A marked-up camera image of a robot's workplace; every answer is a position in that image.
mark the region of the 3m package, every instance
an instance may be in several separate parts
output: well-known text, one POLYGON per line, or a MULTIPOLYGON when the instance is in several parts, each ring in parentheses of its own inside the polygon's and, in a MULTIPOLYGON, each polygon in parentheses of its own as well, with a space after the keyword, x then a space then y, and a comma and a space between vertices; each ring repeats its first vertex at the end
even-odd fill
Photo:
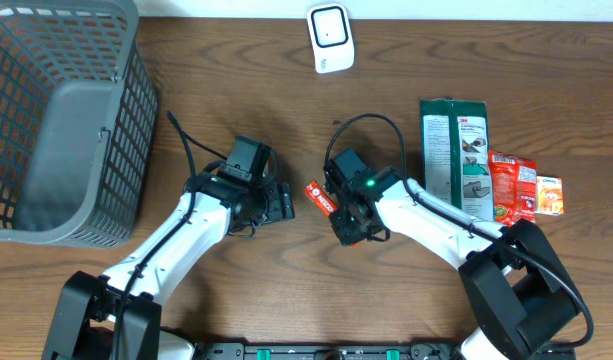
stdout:
POLYGON ((438 99, 422 100, 420 108, 426 190, 493 221, 486 104, 438 99))

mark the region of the basket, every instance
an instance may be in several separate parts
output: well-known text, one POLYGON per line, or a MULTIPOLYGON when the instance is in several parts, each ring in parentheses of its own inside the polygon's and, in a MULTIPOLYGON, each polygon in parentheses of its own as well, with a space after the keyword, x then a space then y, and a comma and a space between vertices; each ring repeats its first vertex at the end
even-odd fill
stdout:
POLYGON ((0 241, 131 235, 157 100, 130 0, 0 3, 0 241))

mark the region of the wood grain surface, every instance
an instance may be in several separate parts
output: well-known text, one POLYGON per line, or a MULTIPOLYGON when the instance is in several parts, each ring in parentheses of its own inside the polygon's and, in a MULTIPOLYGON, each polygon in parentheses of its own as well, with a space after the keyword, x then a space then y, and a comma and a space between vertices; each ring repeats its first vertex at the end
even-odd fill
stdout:
MULTIPOLYGON (((579 359, 613 359, 613 24, 354 21, 355 65, 314 72, 305 21, 142 19, 138 41, 160 117, 137 230, 111 250, 0 243, 0 359, 38 358, 59 291, 77 270, 100 274, 170 214, 188 177, 167 122, 227 153, 238 134, 279 153, 297 218, 226 238, 168 302, 163 324, 198 339, 250 342, 461 341, 476 327, 458 274, 414 241, 342 248, 301 194, 322 181, 330 137, 354 115, 394 119, 421 177, 419 100, 485 100, 491 147, 563 178, 566 214, 538 223, 589 305, 594 340, 579 359)), ((392 130, 357 123, 375 168, 399 164, 392 130)), ((197 166, 214 158, 194 150, 197 166)), ((576 319, 560 334, 584 332, 576 319)))

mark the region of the white arm segment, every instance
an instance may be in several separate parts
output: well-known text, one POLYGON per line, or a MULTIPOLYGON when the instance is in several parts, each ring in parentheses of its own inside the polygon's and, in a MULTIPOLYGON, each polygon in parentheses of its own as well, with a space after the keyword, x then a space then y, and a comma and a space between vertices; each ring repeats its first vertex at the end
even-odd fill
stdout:
MULTIPOLYGON (((195 193, 195 210, 190 221, 182 226, 150 259, 130 291, 132 295, 146 292, 154 302, 166 304, 168 297, 186 273, 211 246, 227 233, 230 209, 220 201, 202 193, 195 193)), ((104 271, 108 285, 124 290, 135 265, 180 221, 188 211, 190 193, 182 195, 171 216, 132 254, 119 264, 104 271)))
MULTIPOLYGON (((484 221, 446 204, 426 192, 415 180, 409 179, 408 185, 413 193, 419 194, 424 204, 440 210, 445 216, 459 219, 462 224, 473 224, 478 230, 495 238, 502 236, 501 224, 484 221)), ((455 269, 466 262, 466 256, 471 251, 482 251, 490 246, 490 241, 471 235, 468 230, 436 215, 421 204, 415 205, 402 181, 388 188, 382 195, 376 206, 384 225, 424 245, 455 269)), ((510 268, 504 269, 504 273, 509 271, 510 268)), ((507 360, 479 328, 461 344, 460 352, 466 360, 507 360)))

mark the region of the red tag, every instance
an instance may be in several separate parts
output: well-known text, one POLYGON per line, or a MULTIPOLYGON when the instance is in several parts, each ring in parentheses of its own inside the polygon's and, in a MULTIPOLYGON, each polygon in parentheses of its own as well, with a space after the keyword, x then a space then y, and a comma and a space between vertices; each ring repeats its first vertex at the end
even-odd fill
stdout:
POLYGON ((326 215, 326 217, 329 217, 330 214, 337 211, 337 205, 326 195, 317 181, 313 180, 308 184, 306 188, 304 188, 304 194, 317 205, 319 210, 326 215))

